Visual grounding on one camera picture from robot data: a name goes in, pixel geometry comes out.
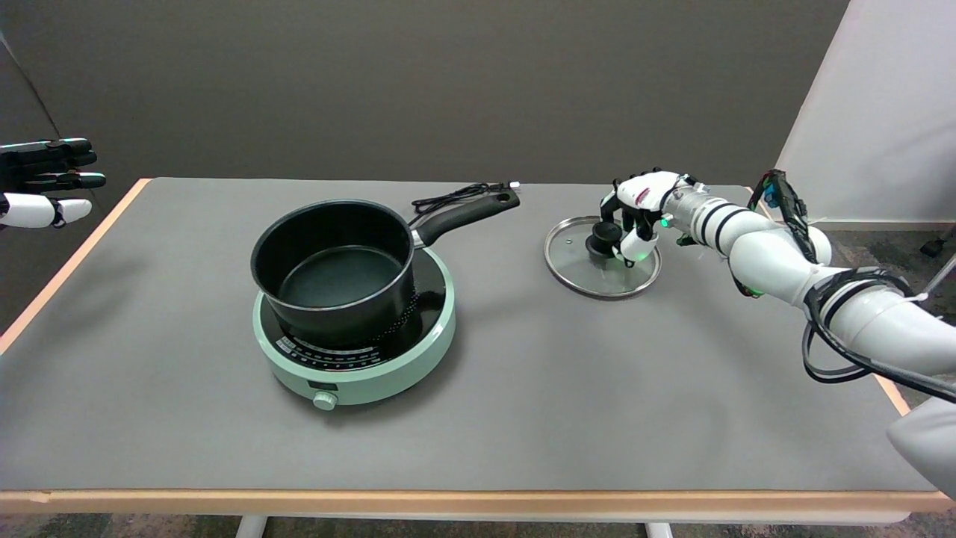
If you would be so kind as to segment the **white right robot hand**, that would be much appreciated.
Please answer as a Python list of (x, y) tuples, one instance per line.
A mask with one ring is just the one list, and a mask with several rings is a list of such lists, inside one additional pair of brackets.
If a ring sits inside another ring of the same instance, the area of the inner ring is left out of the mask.
[(611, 239), (612, 256), (628, 268), (648, 258), (657, 245), (656, 225), (665, 219), (666, 201), (679, 188), (697, 183), (692, 175), (670, 173), (658, 167), (624, 181), (614, 180), (611, 193), (600, 204), (603, 222), (614, 223), (615, 214), (621, 212), (622, 236)]

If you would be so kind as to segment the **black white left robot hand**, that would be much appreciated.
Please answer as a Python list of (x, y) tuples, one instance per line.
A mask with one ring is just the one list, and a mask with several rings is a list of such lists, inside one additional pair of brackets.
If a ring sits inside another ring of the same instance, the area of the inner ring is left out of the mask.
[(106, 184), (105, 174), (82, 167), (98, 160), (85, 137), (3, 144), (1, 146), (1, 224), (3, 228), (61, 229), (85, 218), (93, 202), (51, 197), (59, 191), (91, 191)]

